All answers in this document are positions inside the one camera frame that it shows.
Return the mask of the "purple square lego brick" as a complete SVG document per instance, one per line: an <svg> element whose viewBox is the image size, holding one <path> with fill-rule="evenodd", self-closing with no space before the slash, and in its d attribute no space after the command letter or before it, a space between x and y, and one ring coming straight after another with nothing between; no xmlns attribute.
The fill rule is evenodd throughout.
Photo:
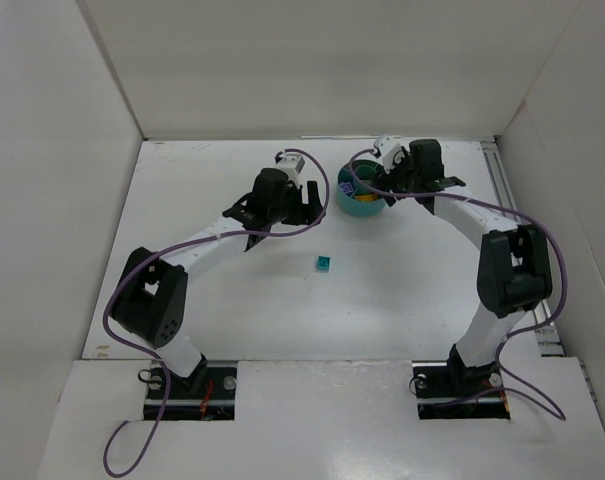
<svg viewBox="0 0 605 480"><path fill-rule="evenodd" d="M355 188L350 182L340 182L339 187L341 192L346 196L351 196L355 192Z"/></svg>

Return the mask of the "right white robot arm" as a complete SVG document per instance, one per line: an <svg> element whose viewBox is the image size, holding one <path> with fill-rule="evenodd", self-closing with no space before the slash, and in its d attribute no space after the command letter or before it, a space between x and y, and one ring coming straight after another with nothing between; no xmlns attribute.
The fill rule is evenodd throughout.
<svg viewBox="0 0 605 480"><path fill-rule="evenodd" d="M498 207L476 199L461 179L446 175L441 145L434 139L402 146L383 135L374 142L374 156L382 169L373 185L387 192L389 205L414 198L479 251L478 309L466 333L452 346L446 365L424 374L429 398L473 395L497 376L499 344L526 312L552 292L546 236L533 222L513 220Z"/></svg>

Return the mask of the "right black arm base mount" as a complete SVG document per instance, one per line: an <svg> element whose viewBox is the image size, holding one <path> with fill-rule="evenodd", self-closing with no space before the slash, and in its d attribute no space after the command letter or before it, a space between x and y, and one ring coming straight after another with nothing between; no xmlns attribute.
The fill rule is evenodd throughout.
<svg viewBox="0 0 605 480"><path fill-rule="evenodd" d="M413 361L408 387L420 420L510 419L496 361L467 367L455 347L447 360Z"/></svg>

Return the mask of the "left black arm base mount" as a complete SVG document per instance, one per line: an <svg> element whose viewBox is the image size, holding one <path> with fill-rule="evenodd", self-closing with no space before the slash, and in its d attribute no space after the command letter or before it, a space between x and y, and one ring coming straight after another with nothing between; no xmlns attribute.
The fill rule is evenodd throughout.
<svg viewBox="0 0 605 480"><path fill-rule="evenodd" d="M237 362L213 361L203 371L194 388L172 376L167 404L162 416L169 421L232 421L235 417ZM143 419L155 420L165 394L165 375L152 362L150 368L138 372L138 381L145 385Z"/></svg>

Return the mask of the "small teal lego brick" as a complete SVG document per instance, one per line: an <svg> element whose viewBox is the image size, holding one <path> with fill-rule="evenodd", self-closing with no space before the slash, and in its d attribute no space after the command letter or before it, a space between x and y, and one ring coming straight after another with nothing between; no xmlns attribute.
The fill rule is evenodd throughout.
<svg viewBox="0 0 605 480"><path fill-rule="evenodd" d="M318 256L316 260L316 270L328 272L331 267L331 258L328 256Z"/></svg>

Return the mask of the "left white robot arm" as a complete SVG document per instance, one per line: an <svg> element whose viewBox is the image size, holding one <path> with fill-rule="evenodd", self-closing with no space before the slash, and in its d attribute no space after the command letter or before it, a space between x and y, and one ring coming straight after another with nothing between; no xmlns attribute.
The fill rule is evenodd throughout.
<svg viewBox="0 0 605 480"><path fill-rule="evenodd" d="M141 340L144 352L166 366L165 377L194 393L204 383L207 359L183 331L189 283L255 247L274 226L315 226L324 212L316 181L301 186L291 168L264 168L252 190L207 229L169 252L134 250L106 318Z"/></svg>

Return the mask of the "yellow arched lego brick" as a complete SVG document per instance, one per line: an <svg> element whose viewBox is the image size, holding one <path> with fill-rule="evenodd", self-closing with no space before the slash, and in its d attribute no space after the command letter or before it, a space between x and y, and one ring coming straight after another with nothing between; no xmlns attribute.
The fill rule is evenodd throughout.
<svg viewBox="0 0 605 480"><path fill-rule="evenodd" d="M371 203L377 201L379 196L377 194L356 195L355 199L360 202Z"/></svg>

